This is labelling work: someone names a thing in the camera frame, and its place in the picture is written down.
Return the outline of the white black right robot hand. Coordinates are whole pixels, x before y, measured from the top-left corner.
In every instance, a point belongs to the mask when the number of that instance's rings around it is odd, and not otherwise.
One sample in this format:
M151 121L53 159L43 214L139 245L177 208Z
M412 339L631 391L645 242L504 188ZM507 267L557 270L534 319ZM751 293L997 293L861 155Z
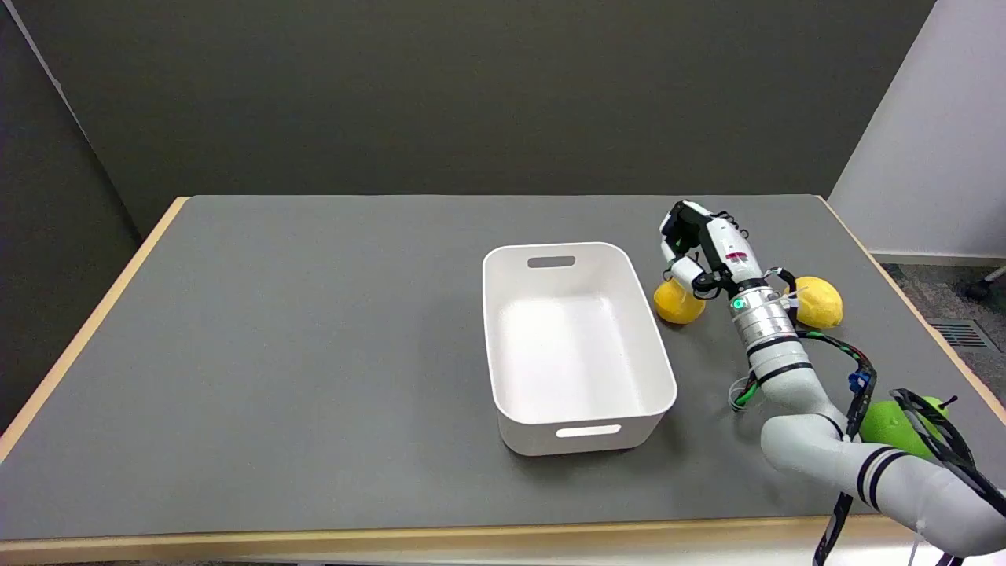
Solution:
M730 297L768 286L747 241L727 212L680 200L659 226L665 274L698 300Z

